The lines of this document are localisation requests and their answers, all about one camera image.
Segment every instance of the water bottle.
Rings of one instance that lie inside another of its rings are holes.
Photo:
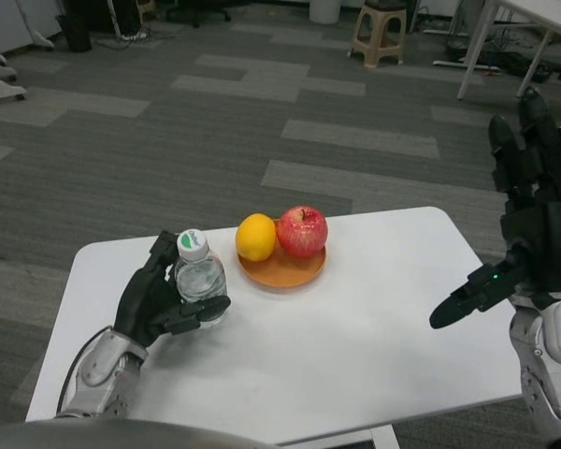
[[[197,229],[180,233],[177,239],[179,262],[175,266],[175,280],[180,296],[187,302],[226,295],[223,263],[209,249],[206,235]],[[202,323],[202,327],[219,323],[222,314]]]

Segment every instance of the lemon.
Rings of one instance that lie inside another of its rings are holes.
[[[235,235],[238,254],[252,262],[268,259],[276,241],[277,228],[272,219],[262,213],[255,213],[243,220]]]

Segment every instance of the wooden plate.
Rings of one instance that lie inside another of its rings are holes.
[[[287,254],[277,241],[274,253],[264,262],[251,262],[237,255],[245,273],[262,285],[292,288],[318,276],[326,264],[326,247],[309,259]]]

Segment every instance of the bottle cap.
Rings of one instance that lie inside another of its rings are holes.
[[[199,229],[187,229],[177,239],[179,256],[187,262],[195,262],[208,255],[209,246],[206,234]]]

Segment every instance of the red apple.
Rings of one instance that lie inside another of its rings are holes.
[[[326,219],[321,212],[308,206],[288,210],[277,224],[280,246],[295,257],[312,257],[324,247],[327,237]]]

